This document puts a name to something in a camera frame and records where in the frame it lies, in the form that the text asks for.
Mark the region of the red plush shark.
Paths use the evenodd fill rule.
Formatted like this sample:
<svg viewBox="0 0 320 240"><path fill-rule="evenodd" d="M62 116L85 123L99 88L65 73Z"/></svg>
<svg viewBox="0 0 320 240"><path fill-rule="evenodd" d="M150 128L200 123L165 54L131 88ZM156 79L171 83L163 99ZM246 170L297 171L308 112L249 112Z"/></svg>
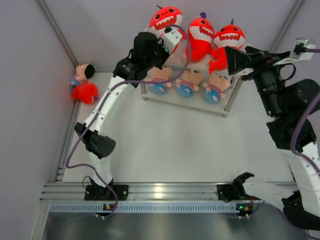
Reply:
<svg viewBox="0 0 320 240"><path fill-rule="evenodd" d="M212 51L211 60L208 63L209 74L227 69L228 62L225 48L241 49L246 43L246 36L243 30L234 24L234 19L232 19L229 25L216 32L213 43L216 48Z"/></svg>
<svg viewBox="0 0 320 240"><path fill-rule="evenodd" d="M158 38L165 33L169 25L182 25L183 13L175 6L157 6L158 10L151 17L149 22L149 31Z"/></svg>
<svg viewBox="0 0 320 240"><path fill-rule="evenodd" d="M187 36L190 47L186 47L186 54L190 53L190 62L201 61L213 50L212 41L215 37L215 30L207 18L206 12L201 12L188 26Z"/></svg>

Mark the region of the pink doll striped shirt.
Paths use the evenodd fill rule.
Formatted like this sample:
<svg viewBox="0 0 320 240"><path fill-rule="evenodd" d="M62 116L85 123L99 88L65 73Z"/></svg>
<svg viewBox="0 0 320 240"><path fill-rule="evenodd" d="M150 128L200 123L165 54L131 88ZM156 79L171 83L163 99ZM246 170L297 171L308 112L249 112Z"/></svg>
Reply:
<svg viewBox="0 0 320 240"><path fill-rule="evenodd" d="M181 79L176 80L177 92L184 98L190 98L200 87L205 75L196 69L187 68L181 75Z"/></svg>
<svg viewBox="0 0 320 240"><path fill-rule="evenodd" d="M167 88L172 87L171 82L164 83L165 81L168 81L172 75L173 75L173 70L166 65L163 65L162 69L153 67L149 71L149 78L146 78L145 81L156 82L156 84L154 83L149 84L149 87L154 93L158 95L163 95L167 92Z"/></svg>
<svg viewBox="0 0 320 240"><path fill-rule="evenodd" d="M217 104L221 99L226 98L224 91L231 87L231 82L224 75L211 74L202 86L204 99L210 104Z"/></svg>

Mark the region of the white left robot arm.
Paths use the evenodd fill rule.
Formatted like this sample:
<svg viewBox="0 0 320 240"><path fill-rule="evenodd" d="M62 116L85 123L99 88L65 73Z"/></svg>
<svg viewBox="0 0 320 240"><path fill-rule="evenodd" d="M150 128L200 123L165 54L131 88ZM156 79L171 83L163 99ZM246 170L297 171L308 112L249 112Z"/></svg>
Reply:
<svg viewBox="0 0 320 240"><path fill-rule="evenodd" d="M162 67L181 38L179 33L163 33L157 37L149 31L138 33L133 48L120 60L112 73L102 98L83 123L74 130L82 139L94 167L91 184L86 187L86 201L110 200L113 195L110 154L116 142L107 136L112 119L129 94L147 77L153 67Z"/></svg>

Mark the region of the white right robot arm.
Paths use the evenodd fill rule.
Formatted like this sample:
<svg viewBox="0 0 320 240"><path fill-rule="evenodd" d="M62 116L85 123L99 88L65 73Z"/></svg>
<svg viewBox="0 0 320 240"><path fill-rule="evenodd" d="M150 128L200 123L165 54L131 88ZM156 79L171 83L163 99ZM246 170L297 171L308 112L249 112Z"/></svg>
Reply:
<svg viewBox="0 0 320 240"><path fill-rule="evenodd" d="M299 43L294 51L270 53L254 47L245 51L226 47L227 71L241 73L242 81L255 83L264 109L272 121L269 134L285 159L297 190L292 191L245 172L219 194L227 201L255 197L276 207L296 228L317 231L320 228L320 157L317 137L308 116L320 109L320 86L312 79L291 85L281 76L281 69L310 60L315 48Z"/></svg>

